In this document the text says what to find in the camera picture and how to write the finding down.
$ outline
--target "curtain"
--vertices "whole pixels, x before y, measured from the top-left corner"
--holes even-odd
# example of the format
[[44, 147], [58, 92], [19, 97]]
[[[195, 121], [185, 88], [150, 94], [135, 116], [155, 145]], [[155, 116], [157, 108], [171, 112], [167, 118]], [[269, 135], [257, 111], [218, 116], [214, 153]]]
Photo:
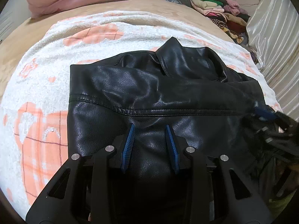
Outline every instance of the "curtain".
[[249, 45], [283, 112], [299, 119], [299, 15], [290, 0], [262, 0], [251, 17]]

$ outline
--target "beige garment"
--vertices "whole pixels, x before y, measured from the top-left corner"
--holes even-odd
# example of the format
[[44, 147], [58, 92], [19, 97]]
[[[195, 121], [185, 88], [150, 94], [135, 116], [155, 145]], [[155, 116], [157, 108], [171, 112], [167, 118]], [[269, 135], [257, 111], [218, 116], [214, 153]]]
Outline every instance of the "beige garment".
[[206, 19], [194, 9], [164, 0], [126, 0], [100, 3], [45, 15], [38, 19], [27, 19], [0, 45], [0, 100], [12, 73], [15, 71], [24, 53], [41, 40], [53, 24], [63, 19], [113, 10], [143, 11], [158, 14], [200, 28], [209, 34], [233, 43], [227, 34], [223, 33], [212, 21]]
[[247, 23], [242, 18], [236, 17], [230, 13], [224, 13], [224, 14], [227, 16], [227, 19], [229, 21], [235, 22], [235, 23], [243, 25], [245, 27], [247, 26]]
[[214, 8], [222, 8], [221, 6], [218, 6], [215, 2], [209, 2], [209, 1], [201, 1], [201, 0], [192, 0], [193, 4], [200, 7], [201, 9], [214, 9]]
[[190, 0], [192, 7], [203, 15], [208, 15], [209, 13], [214, 13], [217, 16], [223, 16], [225, 21], [227, 21], [226, 15], [223, 13], [224, 9], [201, 9], [200, 7], [193, 4], [192, 0]]

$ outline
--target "black leather jacket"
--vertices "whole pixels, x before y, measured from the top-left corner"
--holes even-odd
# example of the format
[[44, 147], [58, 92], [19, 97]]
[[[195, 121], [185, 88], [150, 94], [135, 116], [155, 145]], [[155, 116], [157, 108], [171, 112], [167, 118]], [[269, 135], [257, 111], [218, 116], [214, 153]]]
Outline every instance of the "black leather jacket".
[[205, 155], [226, 154], [258, 178], [266, 160], [251, 154], [240, 124], [255, 102], [265, 105], [256, 80], [226, 67], [213, 50], [183, 47], [172, 37], [156, 52], [71, 66], [68, 153], [94, 154], [133, 123], [127, 181], [114, 184], [119, 223], [182, 223], [187, 182], [171, 170], [165, 125]]

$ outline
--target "orange pattern on blanket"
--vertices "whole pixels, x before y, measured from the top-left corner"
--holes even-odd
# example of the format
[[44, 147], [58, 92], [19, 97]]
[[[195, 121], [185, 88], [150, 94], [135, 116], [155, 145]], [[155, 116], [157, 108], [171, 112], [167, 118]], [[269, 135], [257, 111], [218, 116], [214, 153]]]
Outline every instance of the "orange pattern on blanket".
[[251, 59], [251, 55], [250, 55], [250, 53], [240, 52], [240, 55], [243, 56], [244, 58], [248, 59], [248, 60]]
[[271, 108], [273, 108], [275, 111], [281, 111], [281, 107], [279, 103], [275, 103], [274, 105], [271, 106]]
[[27, 63], [24, 67], [23, 70], [19, 73], [19, 76], [22, 78], [28, 77], [29, 73], [37, 68], [38, 64], [35, 63], [36, 58], [34, 58], [31, 62]]
[[[22, 142], [20, 126], [24, 113], [33, 115], [36, 120]], [[18, 110], [14, 135], [21, 151], [22, 179], [30, 205], [68, 158], [66, 119], [67, 111], [44, 116], [42, 110], [31, 102]]]
[[235, 70], [235, 71], [239, 71], [240, 73], [244, 73], [244, 71], [242, 69], [240, 69], [239, 67], [235, 66], [235, 65], [226, 65], [227, 67]]
[[193, 36], [190, 36], [190, 35], [184, 35], [184, 36], [185, 36], [185, 38], [187, 38], [187, 39], [193, 39], [193, 40], [196, 40], [198, 43], [200, 43], [200, 44], [203, 45], [203, 46], [206, 46], [206, 47], [212, 47], [212, 48], [215, 48], [215, 49], [221, 49], [221, 47], [219, 47], [219, 46], [213, 45], [213, 44], [211, 44], [211, 43], [209, 43], [209, 42], [207, 42], [207, 41], [201, 40], [201, 39], [197, 39], [197, 38], [195, 38], [195, 37], [193, 37]]
[[56, 81], [56, 77], [49, 77], [48, 80], [49, 80], [49, 82], [55, 82]]
[[3, 117], [3, 125], [6, 126], [6, 123], [7, 123], [7, 114], [5, 114]]
[[9, 202], [13, 202], [13, 194], [12, 194], [10, 188], [6, 189], [6, 194], [7, 194], [7, 199], [9, 200]]
[[[85, 23], [86, 21], [77, 21], [77, 22], [73, 22], [71, 24], [80, 24], [80, 23]], [[96, 24], [98, 21], [92, 21], [92, 22], [89, 22], [89, 23], [92, 23], [92, 24]]]
[[103, 17], [123, 16], [123, 13], [106, 13]]
[[84, 65], [84, 64], [91, 64], [99, 60], [81, 60], [76, 63], [76, 65]]
[[104, 24], [80, 31], [63, 40], [65, 46], [71, 46], [83, 41], [86, 44], [97, 44], [104, 39], [118, 40], [124, 35], [118, 31], [115, 24]]
[[85, 17], [85, 16], [75, 16], [75, 17], [72, 17], [72, 18], [66, 18], [66, 19], [59, 20], [59, 22], [69, 21], [69, 20], [72, 20], [74, 18], [82, 18], [82, 17]]
[[160, 48], [159, 46], [152, 47], [152, 48], [150, 49], [150, 51], [156, 52], [156, 50], [159, 49], [159, 48]]
[[258, 74], [248, 64], [245, 64], [245, 68], [246, 68], [246, 71], [249, 71], [252, 74], [258, 76]]

